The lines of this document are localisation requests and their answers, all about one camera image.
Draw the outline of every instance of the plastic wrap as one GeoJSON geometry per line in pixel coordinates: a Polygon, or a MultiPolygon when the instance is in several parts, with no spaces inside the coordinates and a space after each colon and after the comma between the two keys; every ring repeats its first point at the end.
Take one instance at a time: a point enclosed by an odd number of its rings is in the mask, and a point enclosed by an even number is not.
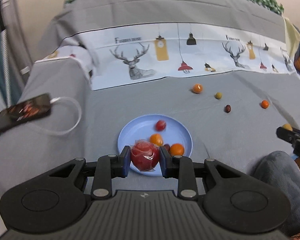
{"type": "Polygon", "coordinates": [[[154,171],[160,158],[159,147],[146,140],[137,140],[130,146],[130,158],[139,171],[154,171]]]}

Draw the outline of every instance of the deer print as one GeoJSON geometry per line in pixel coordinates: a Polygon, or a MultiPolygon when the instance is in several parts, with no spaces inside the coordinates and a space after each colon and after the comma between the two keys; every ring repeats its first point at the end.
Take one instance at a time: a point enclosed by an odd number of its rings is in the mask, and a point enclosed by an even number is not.
{"type": "Polygon", "coordinates": [[[286,65],[286,68],[288,69],[288,71],[292,71],[292,68],[291,68],[291,57],[289,56],[285,56],[284,54],[282,54],[282,56],[284,57],[284,63],[286,65]]]}
{"type": "Polygon", "coordinates": [[[143,70],[143,69],[137,68],[137,63],[140,61],[139,58],[148,52],[149,46],[150,46],[150,45],[148,45],[148,47],[146,48],[140,42],[139,42],[139,44],[142,46],[142,51],[139,52],[138,49],[137,49],[137,54],[134,56],[133,60],[128,60],[126,57],[124,57],[123,56],[123,51],[121,52],[121,55],[118,55],[117,49],[118,49],[119,46],[117,46],[115,48],[114,52],[112,52],[110,50],[111,54],[115,58],[123,60],[124,64],[129,65],[130,78],[133,79],[133,80],[153,76],[155,74],[155,70],[153,70],[153,69],[143,70]]]}
{"type": "Polygon", "coordinates": [[[237,55],[234,55],[233,52],[231,51],[231,47],[227,47],[229,41],[226,43],[226,45],[224,45],[222,43],[222,46],[223,48],[225,49],[226,52],[228,52],[230,54],[230,57],[233,59],[234,63],[235,63],[235,66],[236,67],[241,67],[241,68],[249,68],[248,65],[242,65],[238,62],[238,59],[240,57],[240,54],[242,54],[245,50],[246,50],[246,47],[242,45],[242,49],[239,48],[239,51],[237,52],[237,55]]]}

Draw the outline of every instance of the round plate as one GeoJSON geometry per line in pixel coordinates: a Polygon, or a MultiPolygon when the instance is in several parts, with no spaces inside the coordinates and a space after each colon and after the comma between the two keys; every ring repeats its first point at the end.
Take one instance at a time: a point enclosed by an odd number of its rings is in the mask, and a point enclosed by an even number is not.
{"type": "MultiPolygon", "coordinates": [[[[164,144],[170,146],[174,143],[181,143],[185,148],[184,156],[190,157],[192,153],[192,138],[188,129],[176,119],[163,114],[146,114],[133,119],[122,128],[118,137],[118,151],[121,153],[126,145],[134,145],[136,140],[149,138],[154,133],[160,133],[164,144]],[[155,130],[154,126],[159,120],[164,120],[167,127],[162,132],[155,130]]],[[[132,163],[130,168],[146,176],[162,176],[160,164],[158,163],[154,171],[141,172],[132,163]]]]}

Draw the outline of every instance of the plate rim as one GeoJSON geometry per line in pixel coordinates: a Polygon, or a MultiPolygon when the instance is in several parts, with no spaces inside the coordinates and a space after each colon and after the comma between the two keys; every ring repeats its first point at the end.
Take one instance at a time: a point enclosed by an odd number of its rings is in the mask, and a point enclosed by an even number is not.
{"type": "MultiPolygon", "coordinates": [[[[171,116],[165,115],[165,114],[144,114],[144,115],[140,115],[140,116],[138,116],[138,117],[132,119],[130,122],[128,122],[128,123],[121,129],[121,131],[120,131],[120,133],[119,133],[119,135],[118,135],[118,139],[117,139],[117,149],[118,149],[119,154],[121,153],[121,151],[120,151],[120,149],[119,149],[119,138],[120,138],[120,135],[121,135],[122,131],[126,128],[126,126],[128,126],[131,122],[133,122],[134,120],[136,120],[136,119],[138,119],[138,118],[145,117],[145,116],[152,116],[152,115],[159,115],[159,116],[164,116],[164,117],[170,118],[170,119],[172,119],[172,120],[178,122],[179,124],[181,124],[181,126],[182,126],[183,128],[186,129],[186,131],[188,132],[188,135],[190,136],[190,141],[191,141],[191,150],[190,150],[190,154],[189,154],[189,157],[190,157],[191,154],[192,154],[192,150],[193,150],[193,140],[192,140],[191,133],[189,132],[189,130],[187,129],[187,127],[185,127],[185,125],[183,125],[180,121],[178,121],[177,119],[175,119],[175,118],[173,118],[173,117],[171,117],[171,116]]],[[[139,171],[139,170],[138,170],[138,171],[135,171],[135,172],[140,173],[140,174],[142,174],[142,175],[144,175],[144,176],[159,176],[159,175],[145,175],[145,174],[144,174],[145,172],[142,172],[142,171],[139,171]]]]}

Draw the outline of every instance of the smartphone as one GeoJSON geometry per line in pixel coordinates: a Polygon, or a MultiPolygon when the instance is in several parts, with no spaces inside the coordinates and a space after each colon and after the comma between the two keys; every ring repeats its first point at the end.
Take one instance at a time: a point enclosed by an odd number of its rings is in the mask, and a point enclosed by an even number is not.
{"type": "Polygon", "coordinates": [[[0,132],[4,132],[19,124],[50,115],[50,95],[43,94],[28,99],[0,112],[0,132]]]}

